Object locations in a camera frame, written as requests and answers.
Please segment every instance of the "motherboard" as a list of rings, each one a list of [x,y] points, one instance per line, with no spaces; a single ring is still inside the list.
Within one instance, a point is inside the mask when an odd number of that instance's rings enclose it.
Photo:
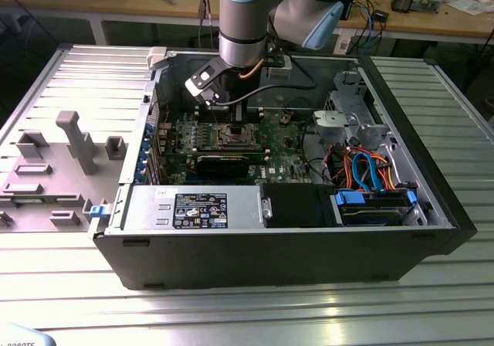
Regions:
[[[306,118],[266,111],[257,124],[201,122],[185,113],[161,125],[163,180],[168,185],[257,185],[310,182],[300,141]]]

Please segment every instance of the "power supply label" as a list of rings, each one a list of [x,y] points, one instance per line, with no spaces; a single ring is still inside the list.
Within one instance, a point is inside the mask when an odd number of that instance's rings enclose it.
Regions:
[[[226,193],[176,194],[173,217],[176,229],[226,229]]]

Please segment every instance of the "green circuit board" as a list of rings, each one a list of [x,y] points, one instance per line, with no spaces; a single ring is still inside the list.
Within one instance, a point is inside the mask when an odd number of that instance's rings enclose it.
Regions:
[[[162,152],[169,185],[256,185],[261,182],[310,182],[303,167],[300,149],[300,122],[291,120],[281,124],[283,112],[267,111],[259,124],[247,125],[254,139],[248,151],[224,151],[218,134],[223,134],[225,124],[205,124],[192,120],[185,114],[174,122],[172,141]],[[246,178],[218,180],[201,179],[194,171],[197,158],[205,154],[241,155],[249,159]]]

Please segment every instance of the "wooden workbench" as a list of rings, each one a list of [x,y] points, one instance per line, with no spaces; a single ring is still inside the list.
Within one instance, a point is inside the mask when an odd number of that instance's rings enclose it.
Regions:
[[[31,12],[62,18],[86,19],[96,43],[105,44],[101,25],[104,20],[153,22],[160,24],[197,25],[199,0],[19,0]],[[375,7],[390,14],[384,36],[401,39],[425,39],[450,42],[482,43],[494,26],[494,18],[482,13],[472,16],[442,5],[438,13],[391,11],[391,0],[371,0]],[[218,0],[211,0],[214,18],[218,18]],[[17,13],[21,9],[13,0],[0,0],[0,12]],[[350,18],[340,21],[337,33],[348,38],[365,28],[365,20],[353,7]]]

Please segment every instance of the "electronic circuit board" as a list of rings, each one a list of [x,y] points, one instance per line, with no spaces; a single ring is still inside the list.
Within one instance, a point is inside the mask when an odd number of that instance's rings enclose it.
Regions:
[[[281,124],[282,111],[265,112],[259,124],[248,124],[242,138],[226,134],[227,124],[200,123],[184,114],[172,126],[162,152],[169,185],[255,185],[262,182],[310,182],[300,155],[300,121]],[[195,171],[198,158],[207,154],[249,159],[245,178],[202,178]]]

